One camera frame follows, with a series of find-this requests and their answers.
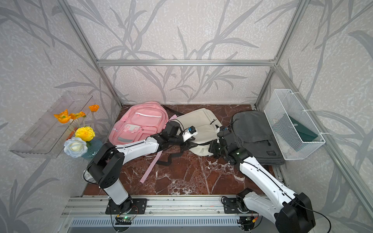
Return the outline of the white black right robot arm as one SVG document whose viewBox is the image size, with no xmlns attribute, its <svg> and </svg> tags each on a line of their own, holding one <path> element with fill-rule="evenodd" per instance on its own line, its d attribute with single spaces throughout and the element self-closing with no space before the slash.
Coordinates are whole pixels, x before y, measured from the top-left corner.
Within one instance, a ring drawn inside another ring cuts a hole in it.
<svg viewBox="0 0 373 233">
<path fill-rule="evenodd" d="M 216 130 L 209 152 L 237 165 L 266 195 L 259 196 L 248 189 L 237 195 L 240 211 L 254 211 L 275 224 L 280 233 L 308 233 L 315 225 L 310 198 L 296 194 L 272 176 L 244 147 L 239 147 L 233 133 L 225 127 Z"/>
</svg>

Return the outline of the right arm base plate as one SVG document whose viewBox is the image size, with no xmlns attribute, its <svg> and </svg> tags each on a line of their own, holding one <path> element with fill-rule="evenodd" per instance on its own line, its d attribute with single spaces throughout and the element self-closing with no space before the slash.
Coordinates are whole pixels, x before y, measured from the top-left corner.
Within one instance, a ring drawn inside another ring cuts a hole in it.
<svg viewBox="0 0 373 233">
<path fill-rule="evenodd" d="M 243 210 L 243 207 L 237 198 L 222 196 L 220 201 L 223 205 L 225 214 L 245 214 L 249 212 L 248 210 Z"/>
</svg>

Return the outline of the pink backpack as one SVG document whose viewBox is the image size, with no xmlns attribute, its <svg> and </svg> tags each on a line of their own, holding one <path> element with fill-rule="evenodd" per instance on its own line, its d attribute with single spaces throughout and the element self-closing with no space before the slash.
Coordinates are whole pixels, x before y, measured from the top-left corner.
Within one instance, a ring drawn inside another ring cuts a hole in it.
<svg viewBox="0 0 373 233">
<path fill-rule="evenodd" d="M 164 151 L 157 151 L 158 143 L 150 136 L 165 129 L 167 122 L 169 122 L 168 113 L 157 102 L 146 102 L 130 107 L 115 123 L 109 135 L 109 142 L 115 146 L 112 152 L 120 155 L 119 167 L 136 158 L 156 153 L 156 158 L 141 179 L 141 182 L 144 182 Z"/>
</svg>

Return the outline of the grey fabric backpack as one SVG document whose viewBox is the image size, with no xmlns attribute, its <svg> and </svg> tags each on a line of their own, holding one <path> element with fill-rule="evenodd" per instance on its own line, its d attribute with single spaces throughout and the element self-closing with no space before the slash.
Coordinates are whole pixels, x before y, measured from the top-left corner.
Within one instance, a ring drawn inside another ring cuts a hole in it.
<svg viewBox="0 0 373 233">
<path fill-rule="evenodd" d="M 263 112 L 238 112 L 232 116 L 231 123 L 238 146 L 250 152 L 260 164 L 279 166 L 285 163 Z"/>
</svg>

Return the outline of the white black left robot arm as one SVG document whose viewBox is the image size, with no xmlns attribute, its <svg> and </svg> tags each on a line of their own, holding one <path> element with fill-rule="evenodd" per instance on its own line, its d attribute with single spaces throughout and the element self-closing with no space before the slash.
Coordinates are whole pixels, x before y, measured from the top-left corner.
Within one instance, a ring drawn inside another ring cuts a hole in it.
<svg viewBox="0 0 373 233">
<path fill-rule="evenodd" d="M 122 166 L 129 161 L 152 153 L 166 150 L 169 146 L 194 147 L 198 134 L 194 126 L 183 128 L 177 120 L 166 123 L 160 133 L 151 135 L 145 140 L 125 145 L 114 146 L 105 143 L 88 164 L 84 174 L 90 174 L 96 184 L 105 191 L 110 200 L 117 206 L 130 201 L 130 195 L 123 187 L 119 176 Z"/>
</svg>

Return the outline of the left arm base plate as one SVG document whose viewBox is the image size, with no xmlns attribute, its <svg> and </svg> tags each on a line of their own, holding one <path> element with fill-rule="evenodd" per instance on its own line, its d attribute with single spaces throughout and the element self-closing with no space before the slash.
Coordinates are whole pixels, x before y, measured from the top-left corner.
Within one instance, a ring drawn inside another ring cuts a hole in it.
<svg viewBox="0 0 373 233">
<path fill-rule="evenodd" d="M 143 215 L 145 214 L 147 205 L 147 199 L 132 199 L 129 197 L 122 204 L 116 204 L 111 198 L 109 198 L 109 203 L 106 208 L 106 215 L 122 215 L 122 214 L 133 214 L 133 215 Z"/>
</svg>

